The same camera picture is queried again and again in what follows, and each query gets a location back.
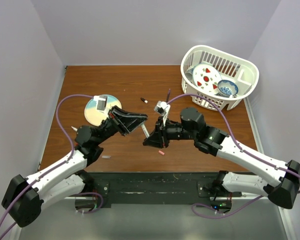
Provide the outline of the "white marker with green end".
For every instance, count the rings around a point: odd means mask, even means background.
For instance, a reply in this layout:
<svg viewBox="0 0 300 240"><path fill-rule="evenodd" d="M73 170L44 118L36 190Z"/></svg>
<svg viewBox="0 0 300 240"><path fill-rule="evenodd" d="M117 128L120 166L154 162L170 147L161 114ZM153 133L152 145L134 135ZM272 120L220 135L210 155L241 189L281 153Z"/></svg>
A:
<svg viewBox="0 0 300 240"><path fill-rule="evenodd" d="M147 130L145 124L142 124L142 125L141 125L141 129L142 129L142 131L143 131L145 137L148 138L148 137L150 136L150 134L149 134L149 132L148 132L148 130Z"/></svg>

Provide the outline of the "black and white pen cap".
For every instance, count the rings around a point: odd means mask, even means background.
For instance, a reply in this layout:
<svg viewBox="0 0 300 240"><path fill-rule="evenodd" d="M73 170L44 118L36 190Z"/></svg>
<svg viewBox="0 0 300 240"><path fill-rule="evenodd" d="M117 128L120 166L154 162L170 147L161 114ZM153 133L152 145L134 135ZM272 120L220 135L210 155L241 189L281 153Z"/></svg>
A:
<svg viewBox="0 0 300 240"><path fill-rule="evenodd" d="M143 97L141 97L140 100L143 101L146 104L148 103L148 101L145 98L143 98Z"/></svg>

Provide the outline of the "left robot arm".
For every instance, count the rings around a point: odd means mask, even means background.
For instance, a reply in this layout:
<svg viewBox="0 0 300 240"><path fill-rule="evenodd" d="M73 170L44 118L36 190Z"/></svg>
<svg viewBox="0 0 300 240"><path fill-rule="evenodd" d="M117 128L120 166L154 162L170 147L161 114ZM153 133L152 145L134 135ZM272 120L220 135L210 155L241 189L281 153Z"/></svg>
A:
<svg viewBox="0 0 300 240"><path fill-rule="evenodd" d="M82 125L70 152L52 165L23 177L13 177L1 205L21 228L30 225L48 206L71 195L89 196L94 184L87 180L86 167L103 152L101 143L120 133L126 136L148 119L144 113L125 111L117 106L108 110L99 126Z"/></svg>

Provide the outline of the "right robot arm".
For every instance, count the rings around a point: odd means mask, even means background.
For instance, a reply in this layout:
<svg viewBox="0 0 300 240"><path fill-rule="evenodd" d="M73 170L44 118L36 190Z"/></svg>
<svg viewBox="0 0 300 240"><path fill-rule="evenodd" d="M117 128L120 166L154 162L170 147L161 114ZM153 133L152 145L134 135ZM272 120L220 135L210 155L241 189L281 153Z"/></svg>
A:
<svg viewBox="0 0 300 240"><path fill-rule="evenodd" d="M220 171L212 183L217 196L245 192L267 197L284 209L293 208L300 188L299 162L278 160L245 146L225 131L206 124L204 115L194 107L181 111L180 122L160 116L143 145L163 149L172 140L192 140L200 152L229 160L252 173Z"/></svg>

